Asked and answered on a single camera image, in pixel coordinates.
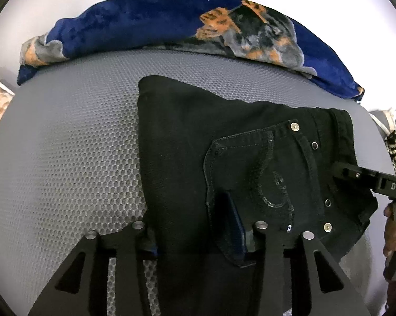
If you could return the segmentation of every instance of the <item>triangular cutout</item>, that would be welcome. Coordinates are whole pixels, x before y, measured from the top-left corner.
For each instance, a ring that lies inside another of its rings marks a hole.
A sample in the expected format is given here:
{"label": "triangular cutout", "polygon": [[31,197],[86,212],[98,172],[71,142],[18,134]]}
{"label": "triangular cutout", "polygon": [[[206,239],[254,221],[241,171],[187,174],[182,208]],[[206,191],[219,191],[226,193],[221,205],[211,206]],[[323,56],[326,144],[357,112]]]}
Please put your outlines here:
{"label": "triangular cutout", "polygon": [[327,259],[322,255],[321,252],[316,251],[314,253],[316,268],[318,271],[319,285],[323,293],[332,291],[339,291],[344,288],[341,279],[334,272],[332,267],[328,264]]}
{"label": "triangular cutout", "polygon": [[68,270],[62,275],[55,288],[60,291],[76,294],[81,284],[81,275],[83,273],[84,260],[86,254],[78,253]]}

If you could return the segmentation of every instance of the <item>gray mesh surface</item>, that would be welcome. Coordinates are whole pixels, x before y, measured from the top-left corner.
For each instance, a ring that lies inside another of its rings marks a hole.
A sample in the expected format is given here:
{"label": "gray mesh surface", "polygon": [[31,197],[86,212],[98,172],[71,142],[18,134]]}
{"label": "gray mesh surface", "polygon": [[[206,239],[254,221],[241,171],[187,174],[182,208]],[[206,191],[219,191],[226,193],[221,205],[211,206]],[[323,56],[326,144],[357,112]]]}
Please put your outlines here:
{"label": "gray mesh surface", "polygon": [[[271,65],[166,50],[88,56],[41,70],[16,93],[0,123],[0,293],[26,316],[80,237],[107,234],[146,208],[137,146],[138,81],[164,75],[244,101],[349,111],[359,165],[392,172],[368,113]],[[159,315],[155,263],[146,263]],[[114,315],[114,260],[108,313]]]}

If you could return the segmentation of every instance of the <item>metal button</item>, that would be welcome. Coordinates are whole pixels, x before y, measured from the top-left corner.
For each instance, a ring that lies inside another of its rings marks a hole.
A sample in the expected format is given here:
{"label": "metal button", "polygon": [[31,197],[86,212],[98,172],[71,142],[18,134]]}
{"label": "metal button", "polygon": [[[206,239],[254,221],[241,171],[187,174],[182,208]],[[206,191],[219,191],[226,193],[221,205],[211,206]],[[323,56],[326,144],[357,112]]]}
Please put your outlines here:
{"label": "metal button", "polygon": [[268,224],[265,221],[257,221],[255,223],[255,226],[258,229],[267,229],[268,228]]}
{"label": "metal button", "polygon": [[295,131],[295,132],[297,132],[297,131],[300,129],[300,126],[299,126],[297,123],[295,123],[295,122],[293,122],[293,123],[290,125],[290,127],[291,127],[291,129],[292,129],[293,131]]}
{"label": "metal button", "polygon": [[87,240],[93,240],[97,237],[97,233],[94,230],[90,230],[86,234],[86,239]]}
{"label": "metal button", "polygon": [[331,225],[331,223],[325,223],[325,224],[324,224],[324,231],[326,231],[327,233],[329,233],[330,231],[332,231],[332,225]]}
{"label": "metal button", "polygon": [[306,240],[313,240],[315,239],[315,235],[312,232],[309,232],[308,230],[306,232],[303,232],[303,237]]}
{"label": "metal button", "polygon": [[135,221],[132,224],[133,229],[142,229],[142,228],[144,228],[144,226],[145,226],[145,223],[143,223],[142,221]]}

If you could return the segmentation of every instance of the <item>stitching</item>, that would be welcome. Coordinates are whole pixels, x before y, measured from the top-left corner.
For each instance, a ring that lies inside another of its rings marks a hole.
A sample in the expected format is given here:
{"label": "stitching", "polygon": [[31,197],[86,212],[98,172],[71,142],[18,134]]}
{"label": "stitching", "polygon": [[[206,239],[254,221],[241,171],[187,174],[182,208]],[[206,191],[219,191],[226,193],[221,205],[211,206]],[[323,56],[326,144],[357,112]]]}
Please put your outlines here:
{"label": "stitching", "polygon": [[273,204],[270,201],[267,200],[265,197],[264,193],[262,192],[262,184],[260,184],[260,179],[262,175],[264,174],[265,170],[267,169],[268,163],[271,161],[273,154],[274,154],[274,135],[272,134],[271,131],[268,131],[268,144],[267,144],[267,154],[265,156],[264,161],[262,162],[262,166],[259,170],[259,177],[258,177],[258,194],[260,198],[262,198],[262,201],[269,207],[271,208],[281,208],[285,202],[283,201],[282,203],[279,204]]}
{"label": "stitching", "polygon": [[252,145],[242,145],[242,146],[230,146],[230,147],[221,147],[221,149],[223,149],[223,150],[228,150],[228,149],[230,149],[230,148],[238,148],[238,147],[249,147],[249,146],[258,146],[258,145],[260,145],[260,143],[258,143],[258,144],[252,144]]}
{"label": "stitching", "polygon": [[220,140],[233,139],[233,138],[237,138],[237,137],[242,136],[242,135],[249,135],[249,134],[253,134],[253,133],[256,133],[256,132],[266,132],[269,129],[274,128],[274,127],[278,127],[280,125],[289,125],[290,122],[293,121],[293,120],[295,120],[295,119],[283,121],[283,122],[277,123],[275,125],[272,125],[272,126],[269,126],[269,127],[263,128],[263,129],[255,129],[253,131],[247,131],[247,132],[243,132],[243,133],[238,133],[238,134],[234,134],[234,135],[225,136],[223,138],[216,139],[215,141],[218,142]]}
{"label": "stitching", "polygon": [[[208,184],[208,177],[207,177],[207,171],[206,171],[206,164],[207,164],[207,159],[208,159],[208,156],[209,156],[209,154],[211,153],[211,149],[212,149],[212,147],[213,147],[213,145],[215,144],[215,142],[213,142],[212,144],[211,144],[211,146],[210,146],[210,148],[208,149],[208,151],[207,151],[207,153],[205,154],[205,157],[204,157],[204,177],[205,177],[205,180],[206,180],[206,182],[207,182],[207,184]],[[206,204],[206,206],[207,206],[207,212],[208,212],[208,214],[209,214],[209,216],[210,216],[210,204],[209,204],[209,195],[210,195],[210,189],[211,189],[211,191],[212,191],[212,189],[213,189],[213,179],[212,179],[212,174],[211,174],[211,172],[212,172],[212,165],[211,165],[211,167],[210,167],[210,188],[208,189],[208,191],[207,191],[207,198],[206,198],[206,201],[205,201],[205,204]],[[212,219],[211,219],[211,216],[209,217],[209,223],[210,223],[210,227],[211,227],[211,229],[213,229],[213,224],[212,224]]]}
{"label": "stitching", "polygon": [[287,202],[287,204],[288,204],[289,224],[288,224],[288,227],[287,227],[287,231],[290,232],[291,228],[294,225],[294,205],[292,204],[290,196],[288,195],[287,186],[286,185],[281,185],[281,182],[284,181],[284,178],[277,171],[273,171],[273,174],[274,174],[275,185],[283,193],[283,200],[285,200]]}
{"label": "stitching", "polygon": [[317,163],[314,157],[312,150],[310,149],[309,142],[307,138],[303,134],[294,134],[295,140],[297,141],[305,159],[308,173],[309,173],[309,181],[311,184],[311,190],[314,195],[314,208],[315,210],[323,213],[325,208],[322,208],[320,202],[322,201],[321,189],[319,186],[319,173],[317,169]]}

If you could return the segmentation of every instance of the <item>jeans back pocket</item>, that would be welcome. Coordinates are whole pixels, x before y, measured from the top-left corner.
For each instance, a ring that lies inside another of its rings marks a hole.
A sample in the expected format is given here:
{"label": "jeans back pocket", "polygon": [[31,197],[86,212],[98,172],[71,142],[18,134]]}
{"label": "jeans back pocket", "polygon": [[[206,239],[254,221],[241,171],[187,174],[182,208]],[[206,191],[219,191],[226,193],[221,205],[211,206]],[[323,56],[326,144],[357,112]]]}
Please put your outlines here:
{"label": "jeans back pocket", "polygon": [[212,142],[204,159],[206,206],[213,239],[225,257],[246,266],[252,225],[287,233],[286,247],[323,215],[317,165],[309,141],[288,120]]}

